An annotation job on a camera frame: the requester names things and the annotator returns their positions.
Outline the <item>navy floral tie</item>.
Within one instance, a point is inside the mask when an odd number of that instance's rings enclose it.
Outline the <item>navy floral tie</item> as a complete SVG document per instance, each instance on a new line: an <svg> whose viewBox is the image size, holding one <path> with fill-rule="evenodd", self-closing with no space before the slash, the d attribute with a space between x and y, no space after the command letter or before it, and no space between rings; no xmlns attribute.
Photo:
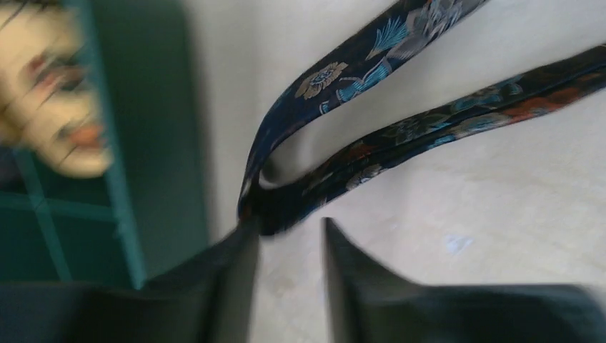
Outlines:
<svg viewBox="0 0 606 343"><path fill-rule="evenodd" d="M269 108L237 217L285 232L430 149L604 88L603 1L397 1Z"/></svg>

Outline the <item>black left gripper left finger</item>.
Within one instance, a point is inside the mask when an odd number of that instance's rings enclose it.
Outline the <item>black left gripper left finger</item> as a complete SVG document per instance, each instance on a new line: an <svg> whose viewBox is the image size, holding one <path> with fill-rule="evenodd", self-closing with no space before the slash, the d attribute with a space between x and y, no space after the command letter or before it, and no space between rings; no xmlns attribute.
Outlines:
<svg viewBox="0 0 606 343"><path fill-rule="evenodd" d="M259 258L258 219L146 282L1 285L3 342L246 342Z"/></svg>

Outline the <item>rolled cream patterned tie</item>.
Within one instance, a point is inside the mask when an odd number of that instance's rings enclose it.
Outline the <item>rolled cream patterned tie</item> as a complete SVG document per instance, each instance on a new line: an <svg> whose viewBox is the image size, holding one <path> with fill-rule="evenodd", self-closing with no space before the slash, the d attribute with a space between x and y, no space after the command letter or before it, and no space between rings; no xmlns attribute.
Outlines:
<svg viewBox="0 0 606 343"><path fill-rule="evenodd" d="M59 174L100 177L112 156L89 81L74 11L30 1L1 3L1 104L24 145Z"/></svg>

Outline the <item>green compartment tray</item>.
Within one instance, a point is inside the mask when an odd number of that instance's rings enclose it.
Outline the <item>green compartment tray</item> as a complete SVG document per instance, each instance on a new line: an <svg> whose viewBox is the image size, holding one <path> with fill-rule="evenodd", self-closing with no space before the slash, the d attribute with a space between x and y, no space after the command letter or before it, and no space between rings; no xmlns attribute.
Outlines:
<svg viewBox="0 0 606 343"><path fill-rule="evenodd" d="M1 280L139 289L207 245L197 102L180 1L30 1L74 11L109 168L66 177L1 104Z"/></svg>

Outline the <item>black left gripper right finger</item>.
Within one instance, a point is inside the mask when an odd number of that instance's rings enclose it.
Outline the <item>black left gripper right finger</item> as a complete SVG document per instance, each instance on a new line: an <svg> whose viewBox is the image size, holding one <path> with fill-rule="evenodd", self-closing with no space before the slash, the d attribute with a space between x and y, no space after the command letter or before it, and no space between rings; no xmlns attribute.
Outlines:
<svg viewBox="0 0 606 343"><path fill-rule="evenodd" d="M603 342L605 291L582 284L429 285L324 226L333 342Z"/></svg>

